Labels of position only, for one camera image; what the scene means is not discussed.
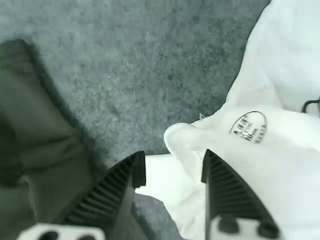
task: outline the circular hole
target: circular hole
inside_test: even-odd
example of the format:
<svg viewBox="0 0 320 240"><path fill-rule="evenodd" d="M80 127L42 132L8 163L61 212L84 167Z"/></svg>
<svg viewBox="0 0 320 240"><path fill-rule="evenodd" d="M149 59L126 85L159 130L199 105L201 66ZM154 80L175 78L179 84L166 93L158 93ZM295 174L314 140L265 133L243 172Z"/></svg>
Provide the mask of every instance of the circular hole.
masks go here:
<svg viewBox="0 0 320 240"><path fill-rule="evenodd" d="M221 232L228 234L237 234L240 232L236 218L227 214L221 216L218 228Z"/></svg>
<svg viewBox="0 0 320 240"><path fill-rule="evenodd" d="M262 222L258 227L258 234L268 239L277 239L279 229L272 223Z"/></svg>
<svg viewBox="0 0 320 240"><path fill-rule="evenodd" d="M96 238L92 235L85 235L80 237L78 240L96 240Z"/></svg>
<svg viewBox="0 0 320 240"><path fill-rule="evenodd" d="M59 234L56 231L48 231L41 235L39 240L57 240Z"/></svg>

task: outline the ridged black plastic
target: ridged black plastic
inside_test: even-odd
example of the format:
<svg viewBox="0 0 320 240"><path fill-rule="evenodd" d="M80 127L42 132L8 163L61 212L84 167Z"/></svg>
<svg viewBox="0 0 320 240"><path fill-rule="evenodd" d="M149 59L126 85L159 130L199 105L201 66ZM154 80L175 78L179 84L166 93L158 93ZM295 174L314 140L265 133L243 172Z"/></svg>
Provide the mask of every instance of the ridged black plastic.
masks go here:
<svg viewBox="0 0 320 240"><path fill-rule="evenodd" d="M210 150L203 159L202 179L206 183L206 239L210 222L217 216L222 219L219 230L236 234L241 231L237 218L260 221L257 234L270 239L279 230L269 212L248 184L225 161Z"/></svg>
<svg viewBox="0 0 320 240"><path fill-rule="evenodd" d="M145 185L145 153L140 151L110 168L76 197L55 223L97 227L107 240L126 240L135 188Z"/></svg>

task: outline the white cloth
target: white cloth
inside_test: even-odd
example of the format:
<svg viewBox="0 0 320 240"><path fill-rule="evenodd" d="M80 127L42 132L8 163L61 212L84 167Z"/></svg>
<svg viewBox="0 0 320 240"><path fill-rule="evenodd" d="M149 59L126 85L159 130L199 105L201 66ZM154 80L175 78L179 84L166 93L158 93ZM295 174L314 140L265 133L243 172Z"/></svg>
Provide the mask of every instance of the white cloth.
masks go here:
<svg viewBox="0 0 320 240"><path fill-rule="evenodd" d="M210 149L250 185L283 239L320 239L320 119L317 106L300 113L320 96L319 10L319 0L272 0L222 108L171 126L171 154L147 157L147 185L136 193L162 201L183 238L205 239L201 174Z"/></svg>

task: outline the white fabric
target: white fabric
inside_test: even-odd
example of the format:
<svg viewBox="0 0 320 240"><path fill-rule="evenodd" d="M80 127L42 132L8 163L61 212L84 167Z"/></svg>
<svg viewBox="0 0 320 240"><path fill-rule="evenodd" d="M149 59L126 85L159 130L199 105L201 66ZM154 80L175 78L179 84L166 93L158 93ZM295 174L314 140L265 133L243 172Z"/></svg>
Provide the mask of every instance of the white fabric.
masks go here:
<svg viewBox="0 0 320 240"><path fill-rule="evenodd" d="M300 113L320 96L319 10L319 0L272 0L222 108L171 126L164 134L171 154L147 157L147 186L136 193L162 201L183 238L205 239L201 174L210 149L259 196L283 239L320 239L320 119L317 106ZM252 125L240 135L251 133L251 141L234 133L244 115Z"/></svg>

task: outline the dark green cloth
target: dark green cloth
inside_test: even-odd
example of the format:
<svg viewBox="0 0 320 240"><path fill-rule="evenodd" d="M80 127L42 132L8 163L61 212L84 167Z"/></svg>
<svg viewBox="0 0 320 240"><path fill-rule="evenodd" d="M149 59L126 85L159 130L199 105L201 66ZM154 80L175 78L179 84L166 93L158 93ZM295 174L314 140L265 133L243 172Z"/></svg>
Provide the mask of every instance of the dark green cloth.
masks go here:
<svg viewBox="0 0 320 240"><path fill-rule="evenodd" d="M91 182L83 147L39 81L28 46L0 44L0 239L50 223Z"/></svg>

